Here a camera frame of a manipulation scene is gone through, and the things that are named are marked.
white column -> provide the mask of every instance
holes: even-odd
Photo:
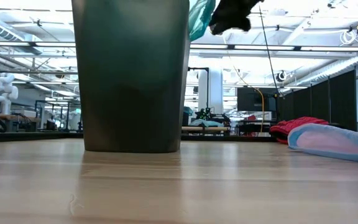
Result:
[[[209,68],[209,107],[213,113],[223,112],[223,76],[220,67]]]
[[[198,110],[206,108],[207,87],[209,87],[208,104],[213,113],[223,112],[223,76],[220,67],[209,68],[209,83],[207,83],[207,72],[198,72]]]
[[[206,108],[207,80],[207,72],[205,70],[198,70],[198,111]]]

red fabric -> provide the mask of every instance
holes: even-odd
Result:
[[[270,134],[277,138],[277,141],[288,144],[287,137],[292,129],[304,124],[329,124],[328,121],[312,117],[302,117],[291,121],[281,121],[270,128]]]

blue blanket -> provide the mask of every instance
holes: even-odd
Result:
[[[358,133],[322,124],[305,124],[288,135],[291,149],[358,162]]]

black fabric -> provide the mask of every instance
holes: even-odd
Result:
[[[247,16],[260,1],[264,0],[221,0],[209,23],[212,34],[222,34],[231,28],[250,30],[251,23]]]
[[[309,88],[293,93],[295,119],[311,116],[310,94]]]
[[[293,93],[287,94],[284,96],[284,109],[282,114],[282,119],[285,121],[290,121],[295,119],[294,115],[294,99]]]
[[[329,81],[331,122],[357,131],[356,72],[353,70]]]
[[[329,121],[328,82],[311,87],[311,116]]]

table surface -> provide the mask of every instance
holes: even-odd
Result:
[[[0,223],[358,223],[358,163],[278,143],[85,152],[82,139],[0,143]]]
[[[17,121],[18,119],[20,121],[27,121],[27,118],[23,118],[21,116],[18,116],[18,115],[3,115],[3,114],[0,114],[0,119],[2,120],[8,120],[8,121]],[[30,121],[32,122],[39,122],[41,121],[40,118],[28,118]]]

